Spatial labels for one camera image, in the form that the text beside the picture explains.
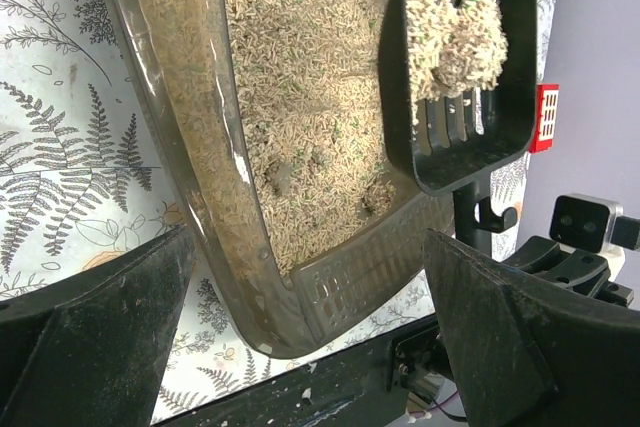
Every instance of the clumped litter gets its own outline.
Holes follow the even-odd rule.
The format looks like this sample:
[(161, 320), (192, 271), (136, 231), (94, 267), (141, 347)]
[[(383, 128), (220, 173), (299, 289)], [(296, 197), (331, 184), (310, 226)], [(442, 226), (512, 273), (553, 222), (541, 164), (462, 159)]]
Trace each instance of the clumped litter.
[(413, 101), (493, 90), (507, 58), (498, 0), (407, 0)]
[(226, 0), (251, 169), (283, 273), (394, 198), (376, 72), (387, 0)]

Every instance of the hook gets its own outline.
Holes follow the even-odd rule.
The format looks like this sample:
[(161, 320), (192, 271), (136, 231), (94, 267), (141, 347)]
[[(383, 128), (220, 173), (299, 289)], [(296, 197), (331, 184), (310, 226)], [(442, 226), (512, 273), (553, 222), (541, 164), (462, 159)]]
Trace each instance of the hook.
[(518, 223), (518, 211), (513, 207), (509, 207), (502, 215), (497, 215), (491, 207), (491, 197), (485, 197), (478, 202), (478, 208), (480, 210), (480, 221), (477, 222), (479, 229), (501, 234)]

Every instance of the purple wall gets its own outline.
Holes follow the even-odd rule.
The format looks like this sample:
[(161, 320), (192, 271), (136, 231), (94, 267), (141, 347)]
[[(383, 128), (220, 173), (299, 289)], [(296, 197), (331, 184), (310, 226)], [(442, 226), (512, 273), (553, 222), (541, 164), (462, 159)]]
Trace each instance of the purple wall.
[[(548, 234), (562, 194), (615, 200), (640, 217), (639, 6), (557, 0), (545, 72), (560, 84), (556, 133), (553, 148), (531, 159), (519, 243)], [(627, 255), (618, 280), (640, 297), (640, 254)]]

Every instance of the leaf illustration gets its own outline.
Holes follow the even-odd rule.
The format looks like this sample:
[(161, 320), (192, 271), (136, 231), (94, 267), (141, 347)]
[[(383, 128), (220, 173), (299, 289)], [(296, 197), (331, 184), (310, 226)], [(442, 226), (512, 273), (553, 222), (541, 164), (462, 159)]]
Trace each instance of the leaf illustration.
[(491, 240), (493, 247), (492, 255), (497, 261), (502, 261), (515, 252), (516, 239), (512, 237), (510, 231), (503, 232), (502, 234), (493, 234)]
[(57, 262), (45, 262), (44, 264), (40, 264), (43, 269), (46, 270), (60, 270), (60, 264)]
[(208, 352), (215, 343), (215, 340), (215, 334), (207, 330), (198, 332), (195, 339), (191, 342), (189, 341), (188, 333), (176, 335), (171, 345), (171, 355), (179, 357), (182, 352), (186, 352), (187, 354)]
[(233, 378), (232, 372), (225, 372), (218, 369), (214, 370), (205, 367), (198, 367), (198, 370), (203, 372), (213, 381), (213, 386), (216, 389), (216, 394), (218, 395), (230, 394), (241, 387), (238, 380)]
[(133, 230), (138, 230), (140, 227), (142, 227), (144, 225), (144, 223), (147, 221), (147, 219), (144, 217), (144, 215), (140, 214), (138, 215), (138, 217), (135, 218), (135, 220), (131, 223), (131, 228)]
[(412, 285), (409, 287), (408, 295), (404, 301), (405, 308), (409, 309), (415, 307), (420, 299), (426, 295), (426, 292), (422, 287), (418, 285)]
[(47, 0), (0, 0), (0, 10), (6, 11), (8, 15), (19, 15), (25, 19), (37, 20), (35, 25), (25, 25), (17, 30), (9, 27), (9, 33), (0, 39), (0, 44), (6, 49), (10, 49), (14, 44), (23, 49), (29, 48), (33, 44), (53, 46), (56, 51), (61, 51), (63, 55), (70, 52), (81, 52), (89, 59), (104, 75), (111, 84), (111, 79), (102, 66), (83, 49), (75, 40), (67, 35), (60, 26), (66, 14), (60, 12), (60, 5), (54, 2), (51, 7), (47, 7)]
[[(44, 238), (47, 253), (52, 256), (62, 252), (62, 246), (68, 236), (66, 231), (73, 229), (73, 223), (80, 217), (86, 217), (88, 212), (96, 209), (96, 204), (102, 204), (102, 199), (108, 199), (109, 184), (107, 178), (93, 169), (71, 170), (60, 172), (60, 187), (65, 198), (60, 201), (60, 207), (55, 209), (51, 222), (45, 228)], [(108, 224), (105, 223), (106, 233), (109, 234)]]
[(523, 155), (509, 165), (491, 173), (491, 197), (499, 203), (511, 201), (518, 188), (526, 180), (527, 156)]
[(117, 45), (113, 24), (107, 12), (104, 0), (73, 0), (77, 3), (74, 17), (82, 19), (80, 33), (89, 34), (92, 44), (106, 42)]
[(349, 337), (345, 340), (344, 345), (346, 347), (353, 347), (354, 345), (361, 344), (362, 342), (369, 339), (368, 335), (354, 335), (353, 337)]
[(36, 165), (50, 169), (66, 169), (81, 162), (80, 157), (84, 149), (74, 146), (82, 140), (78, 137), (69, 137), (70, 134), (77, 133), (78, 129), (60, 125), (65, 117), (64, 112), (54, 115), (53, 106), (43, 109), (40, 99), (34, 101), (31, 95), (26, 95), (7, 82), (0, 82), (0, 85), (9, 92), (11, 97), (15, 97), (15, 101), (25, 111), (27, 118), (31, 119), (29, 122), (32, 126), (31, 132), (46, 134), (33, 139), (34, 150), (38, 152), (35, 156)]
[(253, 358), (253, 353), (246, 347), (244, 350), (247, 354), (247, 367), (244, 371), (244, 386), (249, 387), (258, 383), (258, 372), (256, 370), (256, 361)]
[(267, 365), (264, 366), (264, 370), (262, 371), (262, 380), (267, 380), (271, 378), (271, 357), (267, 359)]
[[(3, 144), (7, 143), (16, 135), (18, 135), (18, 132), (13, 130), (0, 133), (0, 149)], [(18, 156), (21, 151), (30, 145), (31, 142), (18, 142), (0, 150), (0, 177), (15, 174), (18, 167), (22, 167), (33, 160), (33, 156)]]
[(28, 233), (40, 225), (38, 218), (59, 204), (64, 192), (42, 172), (14, 175), (1, 186), (1, 190), (8, 197), (10, 218), (5, 223), (0, 241), (0, 263), (8, 273)]
[(113, 238), (118, 237), (118, 232), (120, 229), (118, 228), (118, 224), (115, 220), (107, 220), (107, 234)]
[(113, 245), (116, 240), (109, 235), (107, 223), (102, 220), (79, 220), (76, 229), (89, 242), (102, 247)]
[(128, 252), (129, 250), (133, 250), (140, 245), (140, 237), (129, 227), (123, 227), (118, 234), (115, 242), (113, 243), (113, 248), (120, 252)]
[(207, 400), (206, 395), (198, 392), (175, 392), (164, 386), (160, 387), (158, 398), (173, 414), (195, 409)]
[(200, 323), (209, 324), (216, 334), (222, 334), (229, 326), (229, 317), (218, 300), (211, 281), (202, 279), (196, 294), (202, 298), (202, 302), (198, 303)]
[(98, 91), (88, 84), (91, 94), (91, 119), (85, 137), (86, 153), (82, 157), (82, 165), (88, 167), (106, 167), (115, 160), (115, 145), (107, 122), (107, 114), (102, 106)]
[(374, 314), (369, 317), (369, 323), (371, 324), (372, 330), (367, 332), (364, 336), (354, 338), (355, 343), (363, 342), (371, 338), (374, 335), (378, 335), (382, 332), (388, 332), (391, 329), (395, 329), (407, 322), (413, 322), (414, 320), (418, 320), (417, 317), (413, 315), (406, 315), (404, 313), (404, 308), (398, 305), (390, 305), (387, 306), (386, 312), (384, 314)]
[(104, 174), (109, 179), (109, 192), (113, 196), (113, 200), (116, 201), (116, 204), (123, 212), (128, 213), (127, 190), (131, 180), (129, 172), (125, 169), (115, 168), (106, 170)]
[(31, 274), (26, 282), (22, 281), (20, 272), (11, 282), (11, 285), (3, 276), (0, 276), (0, 299), (12, 299), (19, 295), (28, 294), (35, 290), (45, 287), (47, 284), (44, 279), (36, 281), (36, 274)]
[(132, 177), (147, 192), (151, 191), (151, 169), (143, 167), (142, 156), (138, 148), (138, 122), (136, 114), (131, 114), (129, 128), (122, 137), (122, 142), (118, 144), (116, 164), (127, 167)]

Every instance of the fern pattern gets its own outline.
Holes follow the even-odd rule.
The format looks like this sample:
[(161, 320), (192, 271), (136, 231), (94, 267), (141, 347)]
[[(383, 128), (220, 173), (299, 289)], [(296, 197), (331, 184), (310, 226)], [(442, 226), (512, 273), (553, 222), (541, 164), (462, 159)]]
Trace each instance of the fern pattern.
[(258, 371), (256, 369), (256, 361), (253, 358), (253, 353), (249, 349), (244, 349), (247, 354), (247, 366), (244, 371), (244, 387), (249, 387), (258, 383)]
[(195, 409), (207, 401), (207, 396), (199, 392), (174, 392), (160, 387), (158, 398), (174, 414)]
[(6, 273), (18, 248), (24, 243), (29, 232), (40, 225), (47, 211), (60, 203), (64, 192), (47, 179), (43, 172), (31, 172), (11, 177), (2, 185), (2, 191), (9, 197), (9, 219), (0, 241), (0, 264)]
[(109, 45), (116, 44), (116, 35), (113, 24), (107, 13), (104, 0), (73, 0), (76, 2), (74, 17), (82, 19), (80, 33), (89, 34), (92, 44), (106, 42)]
[(267, 359), (267, 363), (264, 366), (264, 370), (262, 371), (262, 380), (267, 380), (271, 378), (271, 359)]
[(209, 377), (218, 396), (231, 394), (242, 386), (238, 379), (234, 379), (233, 372), (228, 370), (207, 367), (198, 367), (198, 370)]
[(498, 203), (508, 203), (527, 181), (529, 154), (491, 173), (491, 196)]
[(542, 82), (544, 79), (544, 68), (551, 37), (551, 19), (555, 7), (556, 0), (538, 0), (538, 82)]
[[(11, 143), (18, 132), (0, 133), (0, 179), (8, 179), (0, 183), (0, 192), (10, 216), (0, 241), (0, 263), (9, 272), (18, 249), (43, 220), (44, 248), (49, 255), (58, 256), (74, 224), (97, 206), (113, 199), (128, 212), (131, 179), (151, 191), (153, 169), (144, 166), (140, 154), (136, 114), (131, 115), (116, 146), (100, 95), (92, 84), (87, 86), (91, 118), (86, 136), (66, 125), (66, 112), (57, 112), (53, 105), (45, 107), (41, 99), (15, 85), (2, 81), (0, 87), (22, 110), (34, 134), (28, 142)], [(20, 172), (21, 168), (30, 170)], [(51, 176), (57, 176), (58, 181), (52, 181)]]
[(229, 326), (229, 317), (213, 290), (209, 279), (202, 279), (196, 291), (201, 301), (198, 302), (198, 318), (200, 323), (209, 324), (213, 331), (220, 335)]
[(215, 334), (207, 330), (198, 332), (193, 340), (188, 332), (176, 335), (171, 345), (171, 355), (180, 356), (182, 352), (187, 354), (208, 352), (215, 340)]

